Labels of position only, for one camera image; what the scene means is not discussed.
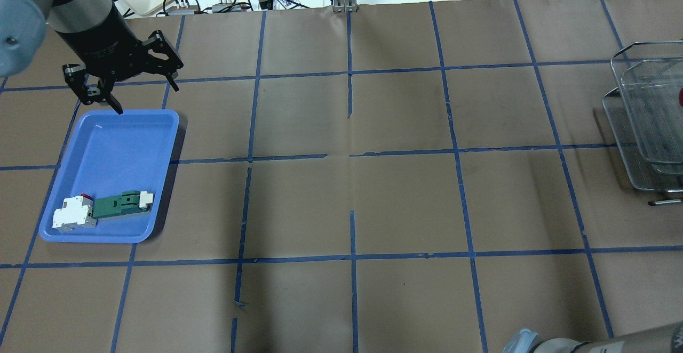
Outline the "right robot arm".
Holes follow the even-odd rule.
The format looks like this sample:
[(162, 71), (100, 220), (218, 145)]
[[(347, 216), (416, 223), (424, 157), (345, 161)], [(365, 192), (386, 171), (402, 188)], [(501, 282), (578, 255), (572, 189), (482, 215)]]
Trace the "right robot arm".
[(502, 352), (681, 352), (682, 323), (651, 328), (600, 341), (569, 338), (542, 339), (529, 329), (521, 329)]

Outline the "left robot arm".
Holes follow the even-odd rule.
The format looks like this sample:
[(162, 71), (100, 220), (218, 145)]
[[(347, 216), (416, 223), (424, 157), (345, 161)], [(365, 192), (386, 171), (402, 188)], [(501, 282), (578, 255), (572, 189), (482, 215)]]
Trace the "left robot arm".
[(119, 0), (1, 0), (1, 74), (25, 71), (53, 28), (80, 63), (62, 66), (64, 81), (83, 105), (102, 103), (117, 114), (115, 83), (139, 74), (161, 75), (174, 91), (183, 62), (161, 30), (139, 39), (115, 3)]

